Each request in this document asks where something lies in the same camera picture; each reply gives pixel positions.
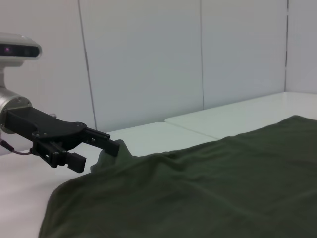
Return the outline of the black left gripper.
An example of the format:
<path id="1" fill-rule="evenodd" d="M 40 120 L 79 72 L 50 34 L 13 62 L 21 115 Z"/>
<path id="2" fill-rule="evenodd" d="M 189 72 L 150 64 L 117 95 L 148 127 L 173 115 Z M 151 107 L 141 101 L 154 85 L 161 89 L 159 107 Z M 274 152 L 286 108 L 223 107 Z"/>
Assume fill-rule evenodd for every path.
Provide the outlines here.
<path id="1" fill-rule="evenodd" d="M 109 134 L 87 128 L 81 122 L 59 120 L 33 107 L 7 110 L 4 125 L 11 132 L 32 141 L 33 154 L 52 168 L 67 165 L 77 173 L 84 171 L 86 158 L 66 149 L 84 142 L 116 157 L 120 147 Z"/>

